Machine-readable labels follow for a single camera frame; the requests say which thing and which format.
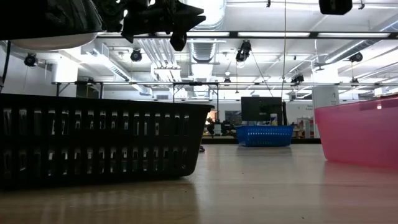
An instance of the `black plastic basket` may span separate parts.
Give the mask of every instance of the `black plastic basket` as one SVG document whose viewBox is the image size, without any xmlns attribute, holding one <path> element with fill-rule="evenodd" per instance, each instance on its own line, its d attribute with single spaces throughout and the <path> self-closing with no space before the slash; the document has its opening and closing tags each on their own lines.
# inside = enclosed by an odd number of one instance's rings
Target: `black plastic basket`
<svg viewBox="0 0 398 224">
<path fill-rule="evenodd" d="M 0 184 L 192 174 L 209 105 L 0 95 Z"/>
</svg>

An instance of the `basket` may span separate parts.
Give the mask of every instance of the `basket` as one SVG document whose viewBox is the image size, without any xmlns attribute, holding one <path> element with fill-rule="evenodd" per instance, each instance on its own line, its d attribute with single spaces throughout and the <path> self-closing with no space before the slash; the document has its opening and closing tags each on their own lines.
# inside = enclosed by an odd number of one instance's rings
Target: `basket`
<svg viewBox="0 0 398 224">
<path fill-rule="evenodd" d="M 236 134 L 243 146 L 289 146 L 293 126 L 240 126 Z"/>
<path fill-rule="evenodd" d="M 315 109 L 329 161 L 398 169 L 398 97 Z"/>
<path fill-rule="evenodd" d="M 210 105 L 0 95 L 0 185 L 181 177 Z"/>
</svg>

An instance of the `white wall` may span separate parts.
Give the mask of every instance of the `white wall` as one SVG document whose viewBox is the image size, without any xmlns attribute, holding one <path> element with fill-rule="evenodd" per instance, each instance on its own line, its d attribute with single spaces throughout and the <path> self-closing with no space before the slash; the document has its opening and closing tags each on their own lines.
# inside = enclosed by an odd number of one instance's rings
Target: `white wall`
<svg viewBox="0 0 398 224">
<path fill-rule="evenodd" d="M 0 48 L 0 74 L 4 70 L 6 53 Z M 24 62 L 10 55 L 6 82 L 2 93 L 55 96 L 57 87 L 51 84 L 52 72 L 40 67 L 29 68 Z"/>
</svg>

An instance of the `ceiling light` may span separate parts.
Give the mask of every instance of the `ceiling light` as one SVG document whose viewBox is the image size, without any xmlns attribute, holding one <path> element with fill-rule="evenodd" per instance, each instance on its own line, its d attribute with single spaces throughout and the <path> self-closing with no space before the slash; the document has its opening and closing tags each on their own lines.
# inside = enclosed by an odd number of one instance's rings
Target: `ceiling light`
<svg viewBox="0 0 398 224">
<path fill-rule="evenodd" d="M 227 37 L 229 36 L 229 32 L 203 32 L 203 31 L 195 31 L 195 32 L 187 32 L 188 37 Z"/>
<path fill-rule="evenodd" d="M 238 37 L 308 37 L 309 32 L 238 32 Z"/>
<path fill-rule="evenodd" d="M 319 33 L 318 37 L 347 37 L 347 38 L 383 38 L 388 37 L 390 33 L 367 33 L 367 32 L 347 32 L 347 33 Z"/>
</svg>

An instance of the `ceiling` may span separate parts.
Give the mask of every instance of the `ceiling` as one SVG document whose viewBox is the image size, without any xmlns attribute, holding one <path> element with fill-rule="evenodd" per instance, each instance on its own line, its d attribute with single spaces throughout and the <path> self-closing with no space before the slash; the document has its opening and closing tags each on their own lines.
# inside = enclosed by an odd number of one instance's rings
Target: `ceiling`
<svg viewBox="0 0 398 224">
<path fill-rule="evenodd" d="M 212 0 L 203 1 L 210 4 Z M 398 2 L 394 0 L 366 0 L 366 6 L 359 10 L 360 1 L 354 0 L 354 8 L 344 16 L 325 16 L 319 12 L 318 0 L 287 0 L 285 15 L 284 2 L 272 1 L 271 7 L 265 7 L 264 1 L 228 0 L 222 30 L 228 31 L 333 31 L 333 32 L 369 32 L 375 31 L 380 23 L 392 16 L 398 18 Z M 221 42 L 216 48 L 216 59 L 212 70 L 214 80 L 222 82 L 225 72 L 231 73 L 231 81 L 260 82 L 263 74 L 269 82 L 281 82 L 282 75 L 295 68 L 303 60 L 314 58 L 315 55 L 329 54 L 350 43 L 351 40 L 333 39 L 251 39 L 252 54 L 246 60 L 243 68 L 237 68 L 235 55 L 241 45 L 241 39 L 218 39 Z M 141 48 L 138 39 L 133 44 L 119 39 L 96 39 L 96 44 L 104 43 L 109 47 L 109 57 L 116 61 L 123 69 L 130 72 L 132 77 L 142 78 L 150 76 L 152 62 L 147 54 L 141 50 L 142 60 L 132 62 L 130 54 L 133 48 Z M 188 77 L 191 71 L 191 56 L 188 47 L 181 52 L 175 52 L 175 58 L 181 68 L 181 77 Z M 351 69 L 350 62 L 337 62 L 333 68 L 338 69 L 339 79 L 349 82 L 352 76 L 375 71 L 391 63 L 397 62 L 397 40 L 382 40 L 377 44 L 362 50 L 364 59 L 354 63 Z M 114 81 L 114 75 L 105 66 L 99 63 L 85 62 L 89 69 L 79 70 L 79 75 L 92 76 L 97 81 Z M 311 81 L 312 71 L 300 71 L 305 81 Z M 290 82 L 293 73 L 287 74 Z M 389 70 L 366 80 L 377 82 L 383 78 L 398 75 L 397 70 Z"/>
</svg>

